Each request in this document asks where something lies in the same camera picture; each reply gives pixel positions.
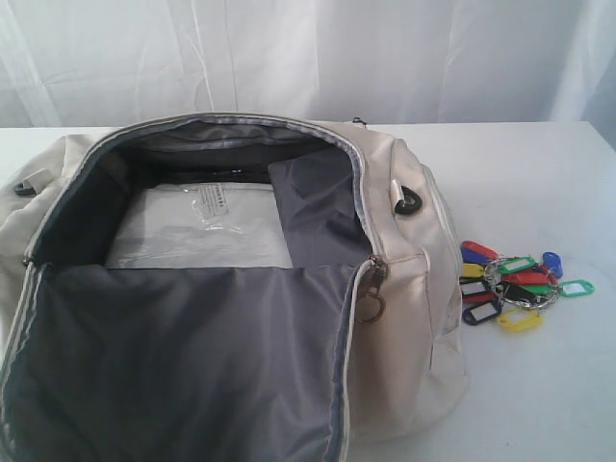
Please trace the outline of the colourful key tag bunch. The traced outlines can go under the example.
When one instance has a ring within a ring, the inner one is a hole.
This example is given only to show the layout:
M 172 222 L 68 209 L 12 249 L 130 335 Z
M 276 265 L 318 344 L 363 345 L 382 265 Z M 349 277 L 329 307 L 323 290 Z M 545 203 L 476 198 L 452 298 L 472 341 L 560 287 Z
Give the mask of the colourful key tag bunch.
M 460 245 L 462 321 L 479 326 L 493 321 L 508 332 L 523 332 L 543 321 L 543 312 L 561 298 L 591 295 L 585 279 L 565 280 L 560 256 L 547 251 L 539 259 L 505 256 L 474 241 Z

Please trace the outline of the white backdrop curtain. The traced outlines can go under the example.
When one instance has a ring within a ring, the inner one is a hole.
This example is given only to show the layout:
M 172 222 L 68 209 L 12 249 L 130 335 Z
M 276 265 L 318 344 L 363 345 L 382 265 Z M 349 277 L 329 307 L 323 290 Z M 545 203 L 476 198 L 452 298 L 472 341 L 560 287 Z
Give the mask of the white backdrop curtain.
M 5 1 L 4 126 L 239 111 L 615 125 L 611 1 Z

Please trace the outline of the white plastic packet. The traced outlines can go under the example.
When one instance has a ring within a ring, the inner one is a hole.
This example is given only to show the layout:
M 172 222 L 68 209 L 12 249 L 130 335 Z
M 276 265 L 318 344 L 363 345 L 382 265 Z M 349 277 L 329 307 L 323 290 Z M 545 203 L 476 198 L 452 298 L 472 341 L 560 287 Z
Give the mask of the white plastic packet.
M 160 185 L 137 196 L 115 235 L 111 269 L 289 269 L 270 184 Z

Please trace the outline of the cream duffel bag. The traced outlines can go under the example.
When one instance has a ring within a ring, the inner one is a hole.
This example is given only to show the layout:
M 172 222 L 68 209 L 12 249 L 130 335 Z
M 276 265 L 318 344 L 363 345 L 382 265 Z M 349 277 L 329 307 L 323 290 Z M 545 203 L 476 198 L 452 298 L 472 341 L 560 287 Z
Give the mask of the cream duffel bag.
M 270 184 L 289 269 L 105 266 L 137 196 Z M 375 323 L 360 279 L 389 274 Z M 342 461 L 468 381 L 447 205 L 403 140 L 206 113 L 68 135 L 1 186 L 5 461 Z

